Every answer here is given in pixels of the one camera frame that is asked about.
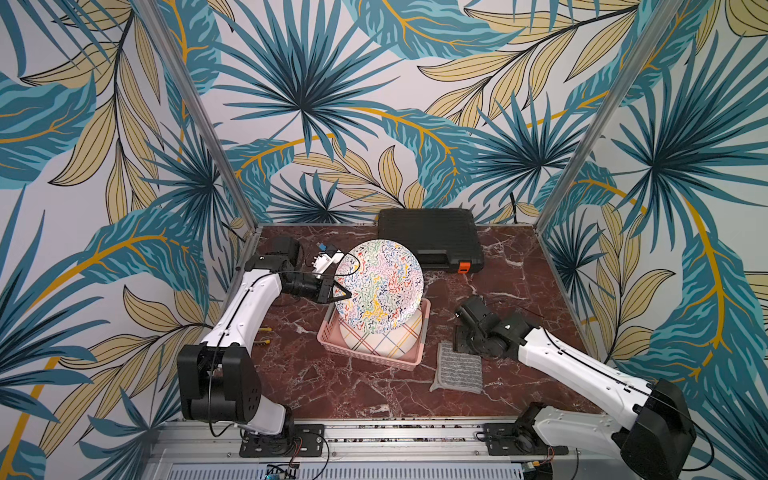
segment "pink basket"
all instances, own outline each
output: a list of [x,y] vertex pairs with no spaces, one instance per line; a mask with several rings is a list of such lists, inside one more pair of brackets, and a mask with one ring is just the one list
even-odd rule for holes
[[413,371],[418,364],[422,362],[424,354],[424,342],[427,337],[427,324],[429,323],[429,307],[431,303],[427,299],[422,299],[422,331],[419,335],[419,341],[398,359],[388,359],[384,356],[373,355],[371,353],[362,353],[350,350],[346,346],[344,338],[341,336],[341,327],[339,326],[339,314],[333,305],[328,307],[326,317],[317,333],[317,341],[320,342],[329,352],[339,353],[341,355],[353,356],[356,359],[368,360],[369,362],[379,363],[381,365],[393,366],[396,369]]

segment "marble tabletop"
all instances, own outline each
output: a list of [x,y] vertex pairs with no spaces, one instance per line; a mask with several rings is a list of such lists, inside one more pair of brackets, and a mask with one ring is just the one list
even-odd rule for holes
[[[483,270],[468,275],[424,272],[424,297],[432,302],[432,310],[424,357],[413,372],[327,352],[316,338],[327,306],[283,295],[262,325],[273,331],[257,337],[269,339],[270,344],[254,346],[252,352],[263,394],[290,406],[296,418],[303,419],[517,415],[530,402],[600,412],[568,387],[512,360],[483,360],[482,394],[429,391],[435,377],[437,345],[452,339],[458,321],[454,311],[472,294],[482,295],[499,315],[525,314],[584,351],[533,229],[479,227],[478,232],[485,252]],[[259,245],[263,247],[269,239],[280,236],[298,239],[307,249],[309,263],[319,242],[349,250],[376,238],[376,227],[265,226]],[[523,307],[546,320],[532,316]]]

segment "wallpaper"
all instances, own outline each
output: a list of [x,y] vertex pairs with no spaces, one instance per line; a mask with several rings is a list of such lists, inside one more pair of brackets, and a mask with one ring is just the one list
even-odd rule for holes
[[137,478],[244,222],[130,2],[11,0],[0,21],[0,478]]
[[[676,383],[713,441],[681,478],[768,478],[767,7],[702,2],[686,41],[675,19],[681,55],[651,55],[660,75],[637,79],[543,232],[597,358]],[[710,459],[701,433],[692,456]]]
[[[657,4],[222,2],[210,13],[220,56],[190,72],[267,223],[459,206],[501,223],[512,196],[520,219],[535,220],[537,193],[568,162]],[[692,12],[681,40],[703,16]],[[656,62],[679,50],[665,45]]]

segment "colorful plate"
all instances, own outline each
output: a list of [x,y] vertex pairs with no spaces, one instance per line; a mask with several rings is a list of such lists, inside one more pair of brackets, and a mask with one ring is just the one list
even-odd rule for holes
[[370,240],[350,250],[336,269],[336,281],[352,293],[336,302],[341,320],[368,334],[401,326],[419,308],[424,291],[418,260],[391,240]]

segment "black plastic case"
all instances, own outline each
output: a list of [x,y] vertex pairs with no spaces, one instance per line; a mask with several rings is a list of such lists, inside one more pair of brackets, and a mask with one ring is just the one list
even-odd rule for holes
[[474,273],[485,262],[475,219],[463,208],[381,210],[379,238],[411,250],[423,270]]

